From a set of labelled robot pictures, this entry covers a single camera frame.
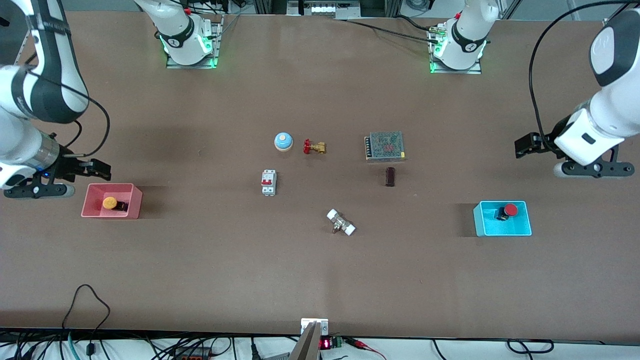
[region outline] table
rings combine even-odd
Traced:
[[[514,157],[536,129],[527,66],[546,23],[496,23],[483,74],[453,76],[429,73],[424,43],[325,18],[243,16],[218,69],[166,70],[146,15],[68,17],[112,118],[97,157],[142,189],[141,218],[81,218],[85,179],[71,199],[3,199],[0,325],[60,326],[87,282],[117,329],[293,334],[316,316],[359,336],[638,340],[640,176],[570,181],[550,154]],[[548,130],[598,89],[599,26],[560,23],[541,46]],[[76,152],[104,130],[96,108],[81,120]],[[75,133],[38,126],[61,142]],[[386,188],[363,137],[396,130],[408,160]],[[280,131],[292,151],[274,149]],[[304,155],[305,138],[327,153]],[[640,160],[635,141],[621,160]],[[260,194],[265,168],[278,171],[275,197]],[[533,236],[476,238],[472,208],[487,199],[527,201]],[[332,208],[353,236],[331,233]],[[103,312],[83,293],[68,326]]]

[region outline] black strap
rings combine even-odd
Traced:
[[[62,35],[71,35],[69,23],[58,20],[48,14],[38,13],[26,17],[29,30],[52,31]]]
[[[187,18],[189,19],[189,24],[187,25],[187,28],[182,33],[179,33],[173,36],[159,33],[162,39],[164,40],[165,44],[169,45],[170,47],[182,47],[184,42],[192,36],[193,30],[195,29],[195,25],[193,24],[193,19],[191,17],[187,17]]]
[[[11,82],[11,94],[13,95],[13,102],[20,111],[31,119],[37,119],[29,109],[29,106],[27,106],[27,100],[24,97],[24,78],[27,76],[27,69],[30,68],[21,67],[13,77],[13,81]]]
[[[451,33],[453,34],[453,40],[455,40],[460,45],[464,53],[473,53],[486,40],[486,36],[476,41],[465,38],[458,31],[457,21],[454,22],[453,26],[451,27]]]

